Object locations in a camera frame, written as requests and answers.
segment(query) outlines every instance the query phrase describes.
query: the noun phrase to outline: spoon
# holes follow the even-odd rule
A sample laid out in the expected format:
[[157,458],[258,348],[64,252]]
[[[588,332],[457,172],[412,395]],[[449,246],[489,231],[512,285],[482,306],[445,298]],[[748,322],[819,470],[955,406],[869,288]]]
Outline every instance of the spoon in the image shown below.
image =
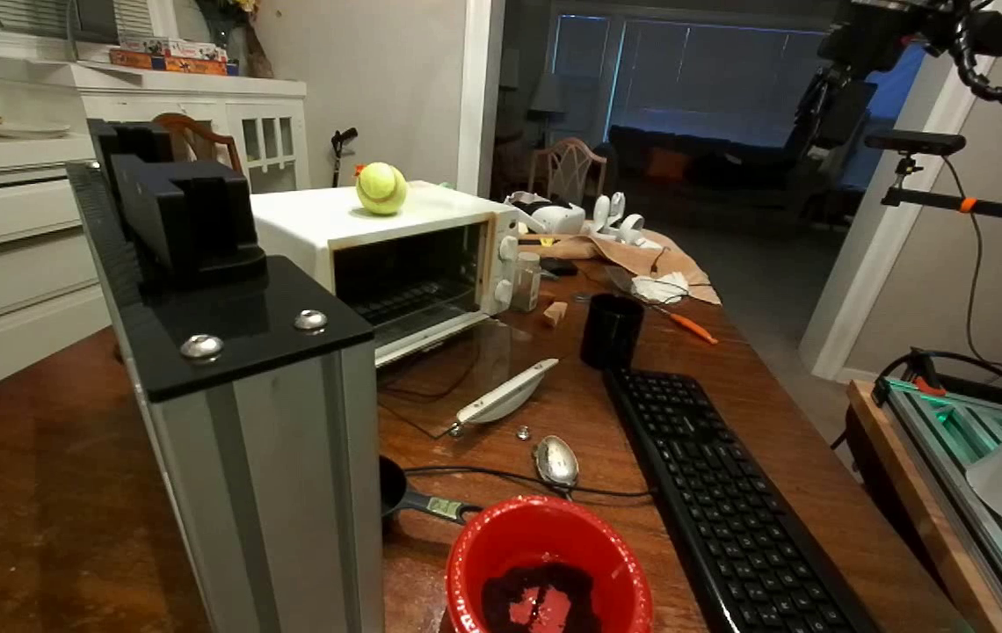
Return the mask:
[[562,436],[542,436],[535,447],[535,470],[555,492],[573,492],[581,461],[577,449]]

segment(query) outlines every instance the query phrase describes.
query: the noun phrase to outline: black keyboard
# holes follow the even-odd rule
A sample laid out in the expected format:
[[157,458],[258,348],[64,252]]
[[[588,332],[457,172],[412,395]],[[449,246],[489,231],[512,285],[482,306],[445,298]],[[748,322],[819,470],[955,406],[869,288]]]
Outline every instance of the black keyboard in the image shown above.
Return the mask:
[[874,629],[696,380],[605,370],[605,384],[712,629]]

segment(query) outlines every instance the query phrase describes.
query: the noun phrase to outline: white cabinet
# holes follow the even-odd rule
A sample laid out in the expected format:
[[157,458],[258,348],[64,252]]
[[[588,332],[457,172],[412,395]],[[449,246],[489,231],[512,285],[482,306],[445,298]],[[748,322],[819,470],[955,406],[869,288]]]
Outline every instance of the white cabinet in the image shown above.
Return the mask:
[[100,332],[100,288],[67,162],[86,162],[85,120],[187,114],[232,135],[253,189],[304,186],[304,87],[0,56],[0,380]]

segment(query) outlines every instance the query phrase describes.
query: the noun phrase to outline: table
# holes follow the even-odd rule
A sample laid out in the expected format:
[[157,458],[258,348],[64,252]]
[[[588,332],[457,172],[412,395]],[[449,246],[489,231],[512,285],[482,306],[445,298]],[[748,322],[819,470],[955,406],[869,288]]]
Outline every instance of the table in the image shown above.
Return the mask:
[[953,604],[962,607],[976,629],[1002,629],[1002,580],[915,441],[889,409],[874,406],[869,380],[850,384],[848,398],[848,443],[870,497],[915,542],[919,558],[929,558],[929,570],[933,570]]
[[[399,395],[403,387],[417,389],[425,384],[417,376],[454,380],[465,370],[454,346],[382,373],[382,455],[406,469],[460,461],[532,475],[535,441],[515,441],[515,428],[526,424],[532,436],[560,432],[581,449],[581,484],[642,488],[599,376],[577,357],[588,297],[605,285],[605,266],[549,282],[544,292],[570,301],[555,332],[537,318],[509,320],[505,335],[519,346],[505,352],[505,367],[519,367],[524,354],[560,354],[562,362],[526,409],[465,441],[432,441],[403,422],[417,422],[432,406],[454,406],[454,389]],[[883,629],[962,629],[962,615],[721,311],[692,306],[687,312],[721,346],[701,346],[649,311],[636,367],[692,373],[708,389],[718,413]],[[542,492],[485,475],[412,475],[412,482],[472,502]],[[633,544],[653,590],[658,629],[706,629],[658,509],[636,499],[592,502],[581,497],[581,502]],[[454,538],[454,525],[428,518],[399,513],[385,525],[385,629],[428,633],[444,626],[444,561]],[[0,629],[203,629],[176,522],[107,335],[0,384]]]

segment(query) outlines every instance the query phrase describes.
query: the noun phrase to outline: red bowl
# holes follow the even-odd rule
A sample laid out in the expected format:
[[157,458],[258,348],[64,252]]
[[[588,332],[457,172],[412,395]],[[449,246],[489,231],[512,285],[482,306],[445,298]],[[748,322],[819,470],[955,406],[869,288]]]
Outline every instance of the red bowl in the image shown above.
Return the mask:
[[519,497],[478,513],[454,542],[444,587],[457,633],[485,633],[485,567],[515,558],[562,558],[582,574],[605,633],[649,629],[649,590],[625,542],[573,502]]

